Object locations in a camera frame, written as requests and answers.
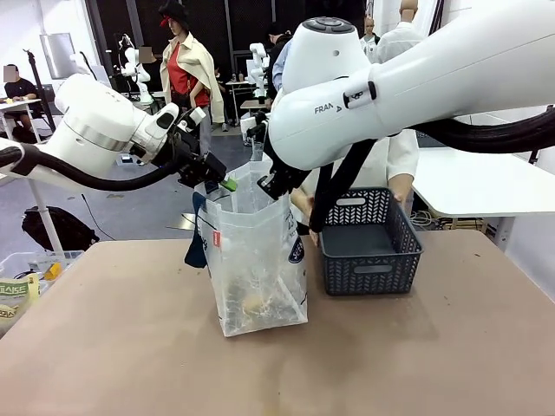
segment mannequin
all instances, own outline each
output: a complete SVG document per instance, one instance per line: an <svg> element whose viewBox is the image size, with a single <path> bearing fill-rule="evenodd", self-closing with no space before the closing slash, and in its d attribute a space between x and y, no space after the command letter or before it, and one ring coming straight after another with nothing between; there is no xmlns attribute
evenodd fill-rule
<svg viewBox="0 0 555 416"><path fill-rule="evenodd" d="M188 12L175 0L168 0L159 10L174 38L164 50L160 77L166 103L182 110L200 107L206 117L200 123L200 151L210 150L212 121L224 122L224 100L214 74L214 60L189 30Z"/></svg>

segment plastic bag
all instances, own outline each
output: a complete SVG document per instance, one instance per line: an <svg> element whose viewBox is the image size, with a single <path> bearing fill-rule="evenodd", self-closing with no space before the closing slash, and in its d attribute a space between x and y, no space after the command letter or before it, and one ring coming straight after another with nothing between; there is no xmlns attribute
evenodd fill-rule
<svg viewBox="0 0 555 416"><path fill-rule="evenodd" d="M289 196L274 201L257 185L270 167L249 162L232 171L235 192L195 188L206 197L197 226L225 336L308 321L304 247Z"/></svg>

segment white shirt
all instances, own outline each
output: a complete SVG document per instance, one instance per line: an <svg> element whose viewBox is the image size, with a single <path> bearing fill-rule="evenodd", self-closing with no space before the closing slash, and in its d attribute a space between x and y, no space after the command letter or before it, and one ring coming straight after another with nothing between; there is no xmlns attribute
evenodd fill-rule
<svg viewBox="0 0 555 416"><path fill-rule="evenodd" d="M372 36L369 40L366 36L363 36L361 38L361 47L370 63L377 63L377 57L375 55L375 50L377 48L375 36Z"/></svg>
<svg viewBox="0 0 555 416"><path fill-rule="evenodd" d="M376 61L378 63L387 62L403 52L407 52L423 40L424 36L418 33L412 23L400 22L395 29L380 39L380 44L375 52Z"/></svg>

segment beige table surface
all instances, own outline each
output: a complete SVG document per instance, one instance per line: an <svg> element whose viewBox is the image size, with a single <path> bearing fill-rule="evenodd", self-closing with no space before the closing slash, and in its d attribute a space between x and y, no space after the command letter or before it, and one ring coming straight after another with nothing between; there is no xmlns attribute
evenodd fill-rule
<svg viewBox="0 0 555 416"><path fill-rule="evenodd" d="M187 241L96 244L0 341L0 414L555 414L555 305L475 231L422 240L410 296L310 267L310 323L232 339Z"/></svg>

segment black chair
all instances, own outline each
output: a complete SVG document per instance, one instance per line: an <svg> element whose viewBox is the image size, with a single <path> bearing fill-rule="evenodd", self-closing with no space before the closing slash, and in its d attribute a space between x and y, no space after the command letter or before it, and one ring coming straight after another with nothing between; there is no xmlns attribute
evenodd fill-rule
<svg viewBox="0 0 555 416"><path fill-rule="evenodd" d="M50 112L52 113L52 115L63 115L60 110L58 110L56 108L56 105L54 103L55 99L56 99L56 94L54 93L54 88L52 87L51 84L46 84L46 85L42 85L42 88L44 89L44 95L46 98L46 102L49 105L49 109ZM42 120L46 123L46 125L49 127L49 129L52 131L52 133L54 132L54 128L53 126L50 125L48 119L46 118L46 113L44 113L44 109L41 108L40 111L33 111L32 114L33 116L33 120Z"/></svg>

